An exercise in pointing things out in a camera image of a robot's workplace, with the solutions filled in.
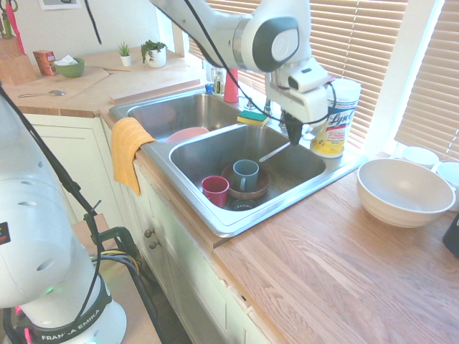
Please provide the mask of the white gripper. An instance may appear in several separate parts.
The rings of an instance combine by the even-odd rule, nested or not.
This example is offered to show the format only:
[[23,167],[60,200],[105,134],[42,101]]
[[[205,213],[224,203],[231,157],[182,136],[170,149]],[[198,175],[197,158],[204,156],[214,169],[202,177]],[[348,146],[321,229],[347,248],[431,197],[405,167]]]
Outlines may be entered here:
[[328,73],[320,65],[286,65],[268,75],[266,95],[286,111],[291,145],[299,144],[304,123],[319,125],[324,121],[328,114],[327,82]]

